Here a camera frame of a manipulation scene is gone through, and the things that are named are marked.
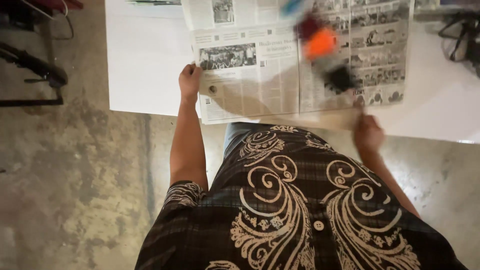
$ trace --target stained floor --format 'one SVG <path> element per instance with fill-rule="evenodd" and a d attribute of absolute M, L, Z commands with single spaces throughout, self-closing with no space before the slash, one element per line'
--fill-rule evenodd
<path fill-rule="evenodd" d="M 176 117 L 108 109 L 104 4 L 83 2 L 70 15 L 75 38 L 52 42 L 69 76 L 65 105 L 0 108 L 0 269 L 132 269 L 164 200 Z M 52 34 L 67 35 L 63 23 Z M 1 30 L 0 40 L 48 59 L 37 34 Z M 0 98 L 53 95 L 29 76 L 0 61 Z M 357 157 L 349 132 L 311 131 Z M 225 125 L 202 132 L 212 181 Z M 422 218 L 480 268 L 480 145 L 388 137 L 382 154 Z"/>

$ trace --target white table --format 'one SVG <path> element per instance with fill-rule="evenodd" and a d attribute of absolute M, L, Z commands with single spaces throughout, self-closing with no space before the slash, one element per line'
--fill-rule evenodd
<path fill-rule="evenodd" d="M 164 12 L 149 10 L 151 17 L 145 17 L 124 3 L 106 1 L 110 108 L 177 115 L 178 74 L 193 61 L 181 7 L 158 7 Z M 427 31 L 431 26 L 412 25 L 403 103 L 368 107 L 368 113 L 388 135 L 480 142 L 480 79 L 464 64 L 445 59 L 442 39 Z M 352 116 L 351 110 L 335 110 L 254 121 L 351 129 Z"/>

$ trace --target orange object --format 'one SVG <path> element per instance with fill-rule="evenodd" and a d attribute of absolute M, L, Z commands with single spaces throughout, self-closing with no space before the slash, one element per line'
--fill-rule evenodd
<path fill-rule="evenodd" d="M 324 27 L 313 34 L 303 45 L 303 52 L 306 58 L 313 60 L 317 57 L 333 53 L 335 47 L 335 32 L 330 28 Z"/>

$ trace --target white button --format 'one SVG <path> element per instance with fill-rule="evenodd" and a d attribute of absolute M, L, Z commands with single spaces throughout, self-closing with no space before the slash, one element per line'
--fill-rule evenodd
<path fill-rule="evenodd" d="M 323 222 L 321 222 L 321 221 L 315 221 L 315 222 L 313 223 L 313 227 L 314 227 L 317 231 L 321 231 L 321 230 L 324 229 L 324 224 L 323 224 Z"/>

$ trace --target patterned blouse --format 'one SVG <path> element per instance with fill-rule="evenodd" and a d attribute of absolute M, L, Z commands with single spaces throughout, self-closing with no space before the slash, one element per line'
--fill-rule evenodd
<path fill-rule="evenodd" d="M 135 269 L 464 269 L 383 181 L 325 141 L 263 125 L 235 138 L 210 191 L 168 190 Z"/>

